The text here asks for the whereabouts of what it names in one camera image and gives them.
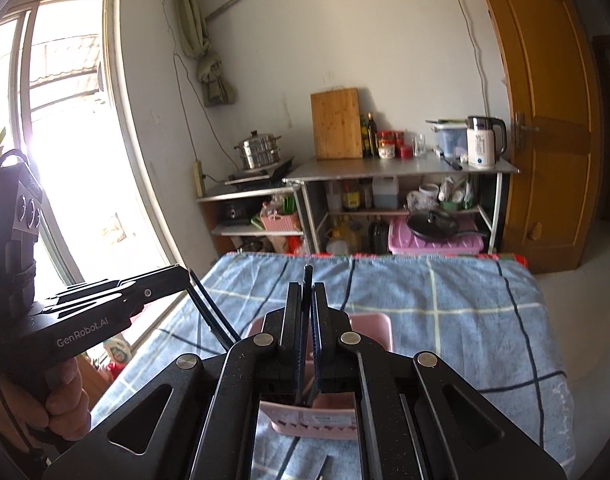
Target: pink basket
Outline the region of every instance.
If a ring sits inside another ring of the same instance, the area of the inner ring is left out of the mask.
[[[261,216],[261,222],[266,231],[300,231],[298,213],[287,216]]]
[[[391,352],[394,340],[391,320],[386,314],[349,314],[352,330],[371,337]],[[262,317],[254,320],[247,337],[262,329]],[[314,375],[311,328],[307,338],[305,361],[305,384]],[[272,421],[272,428],[281,434],[332,438],[335,440],[357,440],[356,413],[352,394],[318,394],[311,408],[286,406],[275,402],[261,401],[261,411]]]
[[[470,216],[458,217],[459,231],[476,230]],[[389,225],[389,250],[392,254],[478,254],[483,250],[480,235],[464,235],[444,243],[421,240],[407,227],[406,218],[398,217]]]

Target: wooden door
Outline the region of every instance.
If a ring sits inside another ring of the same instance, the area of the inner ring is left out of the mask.
[[[600,180],[597,75],[572,0],[487,0],[514,124],[502,250],[532,272],[580,264]]]

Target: curtain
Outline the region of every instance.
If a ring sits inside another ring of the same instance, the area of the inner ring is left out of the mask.
[[[186,56],[198,60],[196,75],[202,84],[205,106],[235,102],[236,92],[222,75],[222,63],[211,46],[207,23],[200,12],[200,2],[178,0],[178,22],[182,51]]]

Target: pink storage box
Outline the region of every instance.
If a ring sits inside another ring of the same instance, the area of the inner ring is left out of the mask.
[[[266,231],[300,231],[298,213],[288,216],[261,216],[261,222]]]
[[[394,340],[391,320],[386,314],[349,314],[352,330],[372,338],[391,352]],[[254,320],[247,337],[262,329],[262,317]],[[307,338],[305,361],[305,384],[314,375],[311,328]],[[281,434],[332,438],[335,440],[357,440],[356,413],[353,394],[318,394],[311,408],[286,406],[275,402],[261,401],[261,411],[267,415],[272,428]]]
[[[459,216],[458,223],[460,231],[476,229],[476,224],[469,215]],[[455,237],[441,244],[425,242],[412,233],[403,216],[389,224],[389,250],[392,254],[478,254],[483,247],[483,239],[479,235]]]

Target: frying pan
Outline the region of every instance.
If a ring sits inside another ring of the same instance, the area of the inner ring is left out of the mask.
[[[442,243],[452,238],[477,234],[487,238],[486,233],[475,230],[459,231],[458,219],[442,210],[422,209],[407,217],[407,227],[421,240]]]

